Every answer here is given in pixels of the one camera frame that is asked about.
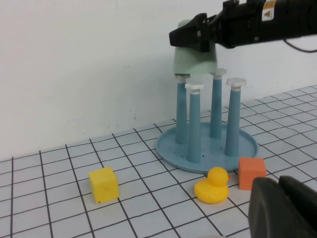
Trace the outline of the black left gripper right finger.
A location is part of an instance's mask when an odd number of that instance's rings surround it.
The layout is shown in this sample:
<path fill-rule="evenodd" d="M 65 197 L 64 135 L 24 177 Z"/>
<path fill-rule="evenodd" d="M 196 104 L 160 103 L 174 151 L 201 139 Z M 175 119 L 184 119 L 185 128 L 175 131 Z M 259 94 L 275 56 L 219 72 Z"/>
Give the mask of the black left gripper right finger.
<path fill-rule="evenodd" d="M 281 176 L 279 185 L 308 223 L 317 222 L 317 192 L 291 176 Z"/>

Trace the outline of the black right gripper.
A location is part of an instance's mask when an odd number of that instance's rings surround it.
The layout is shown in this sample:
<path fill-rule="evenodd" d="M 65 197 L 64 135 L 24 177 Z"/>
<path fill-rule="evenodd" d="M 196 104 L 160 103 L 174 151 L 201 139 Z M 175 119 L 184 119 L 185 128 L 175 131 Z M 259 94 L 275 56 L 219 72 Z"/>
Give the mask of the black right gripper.
<path fill-rule="evenodd" d="M 210 40 L 228 49 L 254 44 L 259 39 L 261 0 L 223 2 L 222 11 L 209 18 L 200 13 L 169 33 L 170 45 L 206 53 Z"/>

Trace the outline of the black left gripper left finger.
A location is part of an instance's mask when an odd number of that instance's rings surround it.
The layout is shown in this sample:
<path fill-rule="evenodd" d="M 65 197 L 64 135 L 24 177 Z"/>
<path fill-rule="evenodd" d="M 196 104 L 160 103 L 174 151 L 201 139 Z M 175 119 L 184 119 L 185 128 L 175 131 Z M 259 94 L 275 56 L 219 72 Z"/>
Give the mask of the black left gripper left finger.
<path fill-rule="evenodd" d="M 248 211 L 251 237 L 315 238 L 317 223 L 308 223 L 300 215 L 278 182 L 270 178 L 253 181 Z"/>

